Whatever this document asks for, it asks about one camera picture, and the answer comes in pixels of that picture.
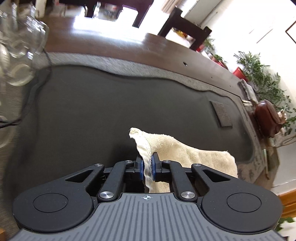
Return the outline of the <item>dark wooden chair left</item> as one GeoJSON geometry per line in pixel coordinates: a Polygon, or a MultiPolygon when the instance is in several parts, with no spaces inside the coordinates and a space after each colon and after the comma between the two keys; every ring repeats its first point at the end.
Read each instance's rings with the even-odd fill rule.
{"type": "Polygon", "coordinates": [[[145,15],[147,14],[149,8],[153,4],[154,0],[102,0],[102,1],[85,1],[85,5],[88,8],[86,17],[91,18],[94,13],[94,7],[96,6],[97,2],[101,4],[112,4],[118,7],[119,10],[122,10],[123,7],[127,7],[137,11],[137,17],[133,22],[133,27],[139,28],[145,15]]]}

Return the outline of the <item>black stone tea tray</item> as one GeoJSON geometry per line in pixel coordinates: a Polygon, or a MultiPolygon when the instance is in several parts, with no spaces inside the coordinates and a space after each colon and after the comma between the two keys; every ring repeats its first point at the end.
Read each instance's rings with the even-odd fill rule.
{"type": "Polygon", "coordinates": [[[197,149],[228,151],[237,164],[254,159],[250,132],[229,97],[171,80],[55,66],[20,124],[5,184],[25,190],[95,163],[132,160],[133,127],[197,149]],[[224,104],[232,127],[221,127],[211,100],[224,104]]]}

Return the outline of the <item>cream terry towel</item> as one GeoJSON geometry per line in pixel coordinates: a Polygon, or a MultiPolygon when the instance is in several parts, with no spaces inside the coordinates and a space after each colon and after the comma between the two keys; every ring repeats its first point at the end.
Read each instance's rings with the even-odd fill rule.
{"type": "Polygon", "coordinates": [[[131,128],[130,138],[134,139],[139,155],[144,161],[144,180],[149,193],[166,193],[169,185],[164,181],[156,182],[152,174],[152,154],[157,153],[161,161],[179,162],[182,167],[190,168],[198,163],[227,175],[238,177],[235,158],[227,151],[206,151],[190,147],[174,137],[146,133],[138,128],[131,128]]]}

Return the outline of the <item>dark wooden chair right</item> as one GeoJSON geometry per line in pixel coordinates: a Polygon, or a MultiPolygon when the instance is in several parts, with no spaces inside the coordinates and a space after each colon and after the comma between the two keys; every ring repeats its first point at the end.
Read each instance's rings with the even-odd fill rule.
{"type": "Polygon", "coordinates": [[[171,28],[176,28],[183,33],[186,33],[194,39],[194,42],[191,44],[190,49],[196,51],[203,42],[209,37],[212,30],[207,26],[201,29],[197,25],[191,23],[189,20],[186,20],[181,17],[182,10],[175,7],[165,24],[162,26],[161,30],[158,33],[158,36],[166,37],[171,28]]]}

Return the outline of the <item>dark wooden chair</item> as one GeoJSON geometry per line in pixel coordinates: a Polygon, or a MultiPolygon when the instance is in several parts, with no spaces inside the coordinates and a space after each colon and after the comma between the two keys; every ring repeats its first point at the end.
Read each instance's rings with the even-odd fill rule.
{"type": "Polygon", "coordinates": [[[191,23],[189,20],[186,20],[181,17],[182,10],[175,7],[165,24],[162,26],[161,30],[158,33],[158,36],[166,37],[171,28],[176,28],[183,33],[186,33],[194,39],[194,42],[191,44],[190,49],[196,51],[203,42],[209,37],[212,30],[207,26],[201,29],[197,25],[191,23]]]}
{"type": "Polygon", "coordinates": [[[85,5],[88,8],[86,17],[91,18],[94,13],[94,7],[96,6],[97,2],[101,4],[112,4],[118,7],[119,10],[122,10],[123,7],[127,7],[137,11],[137,17],[133,22],[133,27],[139,28],[145,15],[147,14],[149,8],[153,4],[154,0],[102,0],[102,1],[85,1],[85,5]]]}

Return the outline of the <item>folded grey cloth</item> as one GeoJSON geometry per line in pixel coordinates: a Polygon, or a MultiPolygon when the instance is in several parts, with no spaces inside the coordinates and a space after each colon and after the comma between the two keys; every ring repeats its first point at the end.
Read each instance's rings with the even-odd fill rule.
{"type": "Polygon", "coordinates": [[[257,105],[258,104],[258,99],[255,95],[255,92],[252,88],[251,85],[249,85],[244,79],[240,80],[240,83],[246,93],[247,99],[252,102],[253,104],[257,105]]]}

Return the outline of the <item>green potted plant right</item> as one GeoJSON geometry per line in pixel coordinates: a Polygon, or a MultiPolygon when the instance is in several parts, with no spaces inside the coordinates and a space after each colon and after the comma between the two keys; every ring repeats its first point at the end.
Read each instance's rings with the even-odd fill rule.
{"type": "Polygon", "coordinates": [[[260,100],[269,100],[277,111],[284,110],[287,113],[287,122],[283,125],[285,135],[295,132],[295,107],[292,99],[283,89],[281,76],[272,73],[270,66],[262,63],[260,54],[239,51],[234,54],[236,62],[242,66],[242,72],[253,83],[255,92],[260,100]]]}

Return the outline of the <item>small dark square coaster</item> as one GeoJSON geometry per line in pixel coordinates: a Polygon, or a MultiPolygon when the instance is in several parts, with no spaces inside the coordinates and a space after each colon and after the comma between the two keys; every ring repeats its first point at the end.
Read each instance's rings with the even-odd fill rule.
{"type": "Polygon", "coordinates": [[[215,113],[217,115],[217,118],[219,120],[219,123],[221,125],[222,128],[225,127],[232,127],[232,121],[226,111],[226,108],[224,107],[224,104],[217,102],[217,101],[210,101],[210,103],[212,104],[215,113]]]}

